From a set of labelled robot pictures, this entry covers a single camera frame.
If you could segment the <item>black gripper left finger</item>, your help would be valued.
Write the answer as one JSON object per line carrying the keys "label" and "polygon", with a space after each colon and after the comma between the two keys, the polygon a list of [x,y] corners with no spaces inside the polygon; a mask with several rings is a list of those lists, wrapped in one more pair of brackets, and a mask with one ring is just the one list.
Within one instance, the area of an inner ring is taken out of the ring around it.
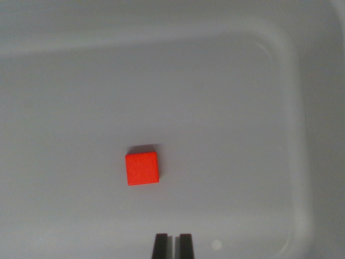
{"label": "black gripper left finger", "polygon": [[173,238],[167,233],[159,233],[155,236],[152,259],[172,259]]}

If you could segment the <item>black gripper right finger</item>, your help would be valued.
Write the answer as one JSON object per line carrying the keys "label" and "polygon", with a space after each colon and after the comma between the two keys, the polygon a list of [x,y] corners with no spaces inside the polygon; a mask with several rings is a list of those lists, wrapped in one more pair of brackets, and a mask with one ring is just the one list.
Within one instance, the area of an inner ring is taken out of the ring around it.
{"label": "black gripper right finger", "polygon": [[194,259],[194,246],[191,234],[175,237],[175,259]]}

